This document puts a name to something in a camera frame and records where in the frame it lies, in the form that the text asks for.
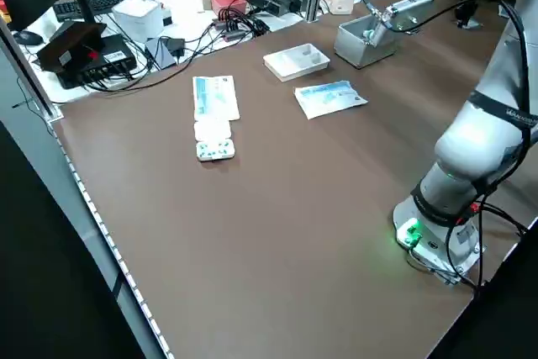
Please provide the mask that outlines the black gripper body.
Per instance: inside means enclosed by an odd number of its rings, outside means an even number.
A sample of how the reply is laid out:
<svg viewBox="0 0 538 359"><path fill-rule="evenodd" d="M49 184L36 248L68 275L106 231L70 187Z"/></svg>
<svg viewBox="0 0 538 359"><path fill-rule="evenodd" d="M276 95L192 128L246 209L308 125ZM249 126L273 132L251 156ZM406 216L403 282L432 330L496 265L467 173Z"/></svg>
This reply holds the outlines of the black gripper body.
<svg viewBox="0 0 538 359"><path fill-rule="evenodd" d="M456 7L456 26L459 29L478 29L483 25L475 19L478 9L476 1L461 1Z"/></svg>

